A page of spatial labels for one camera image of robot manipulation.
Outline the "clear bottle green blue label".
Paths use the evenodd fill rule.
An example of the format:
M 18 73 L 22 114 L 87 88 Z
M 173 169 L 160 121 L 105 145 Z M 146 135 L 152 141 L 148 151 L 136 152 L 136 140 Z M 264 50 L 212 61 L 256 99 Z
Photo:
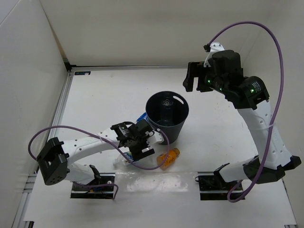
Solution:
M 134 156 L 131 152 L 123 152 L 116 159 L 113 160 L 113 166 L 115 169 L 125 169 L 126 167 L 133 166 L 140 170 L 151 171 L 158 168 L 158 166 L 154 167 L 145 167 L 140 164 L 137 164 L 138 160 L 134 159 Z

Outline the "clear bottle without label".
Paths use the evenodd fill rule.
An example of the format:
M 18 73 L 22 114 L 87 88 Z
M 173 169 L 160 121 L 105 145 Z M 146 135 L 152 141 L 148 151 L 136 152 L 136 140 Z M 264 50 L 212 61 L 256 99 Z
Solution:
M 157 122 L 161 126 L 174 126 L 176 123 L 173 118 L 174 101 L 171 98 L 166 98 L 160 103 L 160 117 Z

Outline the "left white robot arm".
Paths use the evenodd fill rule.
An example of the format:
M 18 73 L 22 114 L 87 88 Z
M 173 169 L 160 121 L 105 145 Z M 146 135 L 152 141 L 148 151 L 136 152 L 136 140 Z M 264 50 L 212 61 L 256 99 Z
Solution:
M 129 163 L 135 163 L 154 154 L 152 145 L 161 142 L 162 135 L 153 130 L 147 121 L 123 122 L 80 139 L 63 142 L 57 137 L 51 138 L 37 156 L 37 161 L 46 185 L 68 180 L 95 190 L 100 184 L 97 169 L 93 165 L 78 164 L 78 160 L 124 147 L 128 151 L 123 153 L 123 157 Z

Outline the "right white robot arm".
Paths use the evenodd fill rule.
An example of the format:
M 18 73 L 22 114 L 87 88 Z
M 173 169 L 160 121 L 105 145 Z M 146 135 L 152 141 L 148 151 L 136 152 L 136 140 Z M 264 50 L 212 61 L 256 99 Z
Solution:
M 265 151 L 258 184 L 276 182 L 285 172 L 302 162 L 286 148 L 277 127 L 271 123 L 272 111 L 265 83 L 257 76 L 244 76 L 240 55 L 233 50 L 212 54 L 205 62 L 189 62 L 183 86 L 193 90 L 194 78 L 198 78 L 197 90 L 217 91 L 231 102 L 244 119 L 254 140 L 258 154 L 247 161 L 224 164 L 214 171 L 213 184 L 219 190 L 226 189 L 232 181 L 253 180 Z

